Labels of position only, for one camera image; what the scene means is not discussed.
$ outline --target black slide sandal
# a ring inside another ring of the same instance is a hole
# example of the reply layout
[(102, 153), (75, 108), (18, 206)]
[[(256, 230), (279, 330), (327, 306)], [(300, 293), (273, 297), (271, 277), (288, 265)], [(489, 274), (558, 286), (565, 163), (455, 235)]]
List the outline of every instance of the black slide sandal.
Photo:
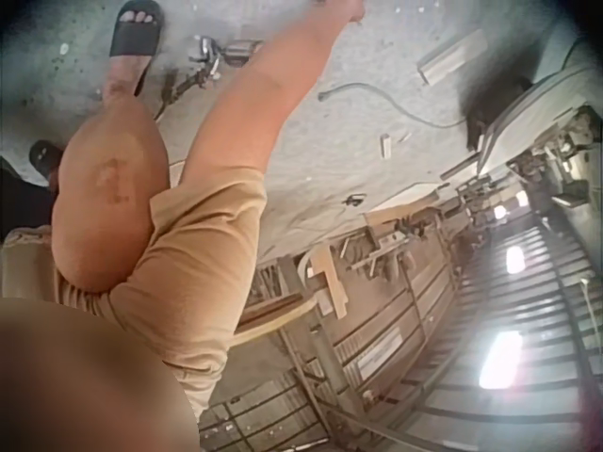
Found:
[(63, 150), (46, 139), (36, 141), (29, 148), (29, 163), (50, 182), (50, 174), (58, 168), (63, 158)]
[[(144, 12), (152, 16), (153, 20), (149, 23), (120, 22), (120, 18), (127, 11), (133, 11), (135, 16), (139, 12)], [(159, 47), (163, 22), (163, 11), (157, 2), (153, 0), (131, 0), (125, 3), (117, 15), (109, 56), (154, 57)], [(136, 87), (135, 96), (138, 96), (142, 91), (146, 73), (147, 70), (145, 69)]]

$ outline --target concrete floor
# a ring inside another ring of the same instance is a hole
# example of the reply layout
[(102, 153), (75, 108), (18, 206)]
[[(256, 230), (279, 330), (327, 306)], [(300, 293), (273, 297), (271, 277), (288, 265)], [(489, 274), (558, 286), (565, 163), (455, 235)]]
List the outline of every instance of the concrete floor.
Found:
[[(159, 0), (167, 23), (161, 53), (142, 98), (152, 110), (169, 68), (193, 71), (187, 49), (195, 35), (225, 42), (267, 38), (306, 0)], [(39, 138), (69, 140), (99, 108), (107, 51), (122, 0), (46, 1), (15, 24), (2, 53), (2, 155), (28, 180), (41, 184), (27, 162)], [(459, 120), (471, 91), (505, 68), (510, 57), (535, 42), (556, 16), (537, 0), (367, 0), (362, 25), (351, 25), (334, 48), (318, 86), (285, 127), (267, 176), (269, 205), (263, 217), (261, 261), (302, 250), (333, 232), (362, 222), (359, 213), (417, 182), (440, 183), (439, 174), (466, 158), (465, 127), (436, 130), (402, 117), (383, 100), (347, 91), (322, 104), (317, 93), (352, 81), (386, 89), (428, 121)], [(488, 51), (435, 86), (416, 63), (442, 42), (480, 27)], [(61, 44), (69, 52), (59, 53)], [(226, 71), (223, 87), (232, 74)], [(216, 91), (190, 91), (160, 123), (171, 162), (188, 146)], [(380, 157), (379, 136), (394, 143), (391, 160)], [(341, 202), (366, 193), (358, 208)]]

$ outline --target person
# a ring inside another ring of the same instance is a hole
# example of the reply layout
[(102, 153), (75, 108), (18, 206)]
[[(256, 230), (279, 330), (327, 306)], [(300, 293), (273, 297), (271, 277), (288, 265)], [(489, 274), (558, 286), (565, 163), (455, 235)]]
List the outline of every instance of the person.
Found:
[(55, 303), (0, 303), (2, 450), (199, 451), (180, 384), (144, 345)]
[(274, 143), (337, 37), (364, 14), (363, 0), (325, 0), (267, 42), (220, 95), (169, 188), (165, 145), (135, 95), (163, 16), (151, 0), (127, 2), (103, 109), (62, 156), (52, 233), (18, 229), (5, 241), (4, 297), (118, 324), (161, 358), (201, 413), (251, 287)]

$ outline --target wood scrap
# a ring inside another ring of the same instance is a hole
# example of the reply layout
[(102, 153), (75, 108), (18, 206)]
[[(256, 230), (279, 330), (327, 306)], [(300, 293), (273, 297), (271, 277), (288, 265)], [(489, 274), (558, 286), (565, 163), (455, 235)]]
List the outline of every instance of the wood scrap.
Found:
[(425, 81), (435, 85), (465, 63), (488, 50), (488, 41), (481, 29), (436, 49), (418, 64), (418, 71)]
[(331, 300), (333, 301), (333, 307), (335, 309), (335, 316), (337, 318), (345, 317), (348, 313), (346, 309), (348, 295), (346, 294), (343, 284), (337, 277), (337, 271), (335, 269), (333, 256), (331, 255), (331, 247), (329, 247), (329, 244), (322, 243), (317, 245), (312, 250), (310, 262), (315, 274), (322, 272), (325, 274), (327, 285), (329, 286), (329, 292), (331, 293)]
[(304, 299), (301, 295), (294, 295), (258, 304), (262, 304), (262, 306), (251, 306), (243, 312), (230, 347), (240, 346), (279, 330), (284, 325), (309, 313), (317, 305), (317, 301), (314, 297)]

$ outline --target metal tool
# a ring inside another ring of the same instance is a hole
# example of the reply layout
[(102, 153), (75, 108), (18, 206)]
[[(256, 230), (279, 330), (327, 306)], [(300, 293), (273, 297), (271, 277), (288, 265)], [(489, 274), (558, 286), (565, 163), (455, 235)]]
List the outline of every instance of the metal tool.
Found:
[(220, 62), (224, 61), (228, 66), (241, 68), (263, 45), (261, 40), (233, 40), (225, 47), (220, 47), (216, 40), (208, 36), (199, 39), (199, 53), (190, 56), (189, 59), (199, 63), (199, 69), (193, 74), (187, 76), (183, 82), (175, 86), (177, 73), (169, 73), (166, 77), (166, 84), (162, 91), (161, 98), (163, 103), (155, 115), (155, 121), (161, 121), (166, 108), (175, 104), (185, 92), (192, 87), (205, 88), (210, 80), (218, 80), (220, 73), (218, 69)]

